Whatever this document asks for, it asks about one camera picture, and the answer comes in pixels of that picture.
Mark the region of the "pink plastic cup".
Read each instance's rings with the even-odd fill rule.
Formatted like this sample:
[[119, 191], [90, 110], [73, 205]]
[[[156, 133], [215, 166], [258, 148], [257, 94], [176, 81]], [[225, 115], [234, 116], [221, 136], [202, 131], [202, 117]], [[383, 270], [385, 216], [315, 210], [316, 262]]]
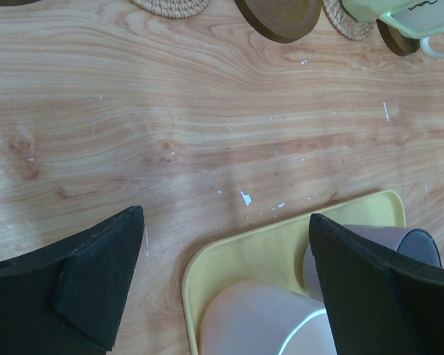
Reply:
[[200, 354], [336, 354], [323, 302], [246, 281], [222, 290], [204, 313]]

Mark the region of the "white cup green handle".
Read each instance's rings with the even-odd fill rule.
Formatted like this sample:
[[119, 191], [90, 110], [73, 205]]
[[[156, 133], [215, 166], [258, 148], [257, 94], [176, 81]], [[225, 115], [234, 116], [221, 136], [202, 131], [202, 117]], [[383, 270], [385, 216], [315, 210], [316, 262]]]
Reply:
[[410, 27], [393, 17], [395, 13], [412, 6], [414, 1], [405, 0], [342, 0], [344, 9], [359, 22], [381, 20], [399, 30], [405, 37], [419, 38]]

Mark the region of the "woven rattan coaster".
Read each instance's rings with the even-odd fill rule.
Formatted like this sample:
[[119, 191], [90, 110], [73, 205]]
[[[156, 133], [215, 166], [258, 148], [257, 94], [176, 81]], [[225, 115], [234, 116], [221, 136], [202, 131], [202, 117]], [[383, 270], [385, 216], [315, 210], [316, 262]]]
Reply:
[[375, 21], [358, 21], [344, 8], [341, 0], [322, 0], [321, 3], [333, 28], [348, 40], [362, 41], [371, 35]]
[[130, 0], [135, 6], [151, 13], [170, 19], [187, 19], [201, 14], [211, 0]]

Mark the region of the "cream plastic cup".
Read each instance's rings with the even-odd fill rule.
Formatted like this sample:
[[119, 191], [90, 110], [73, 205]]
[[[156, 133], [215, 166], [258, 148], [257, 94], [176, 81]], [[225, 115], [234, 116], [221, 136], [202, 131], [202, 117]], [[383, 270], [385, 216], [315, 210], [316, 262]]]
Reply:
[[426, 55], [444, 58], [444, 51], [430, 45], [431, 37], [444, 34], [444, 0], [422, 1], [394, 13], [390, 25], [403, 36], [418, 39]]

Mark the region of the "purple plastic cup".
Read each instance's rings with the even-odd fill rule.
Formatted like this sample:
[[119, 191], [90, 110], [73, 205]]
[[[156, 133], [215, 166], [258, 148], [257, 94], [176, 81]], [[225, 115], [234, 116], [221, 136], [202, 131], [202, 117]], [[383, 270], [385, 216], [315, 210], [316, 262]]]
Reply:
[[[368, 240], [395, 250], [410, 258], [442, 268], [440, 253], [434, 238], [423, 229], [400, 228], [394, 226], [344, 225]], [[315, 259], [310, 244], [303, 259], [303, 283], [309, 296], [323, 301], [323, 295], [315, 267]]]

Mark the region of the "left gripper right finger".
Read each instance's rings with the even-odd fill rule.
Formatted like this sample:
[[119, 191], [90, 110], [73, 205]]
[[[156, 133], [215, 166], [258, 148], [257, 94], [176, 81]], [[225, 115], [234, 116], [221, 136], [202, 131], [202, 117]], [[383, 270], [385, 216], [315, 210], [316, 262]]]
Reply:
[[312, 214], [309, 243], [338, 354], [444, 354], [444, 268]]

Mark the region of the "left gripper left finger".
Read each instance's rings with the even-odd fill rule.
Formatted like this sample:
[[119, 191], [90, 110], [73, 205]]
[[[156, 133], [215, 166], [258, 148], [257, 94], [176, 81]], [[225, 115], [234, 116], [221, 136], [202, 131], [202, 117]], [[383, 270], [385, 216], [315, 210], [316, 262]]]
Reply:
[[116, 341], [144, 233], [131, 206], [0, 262], [0, 354], [107, 354]]

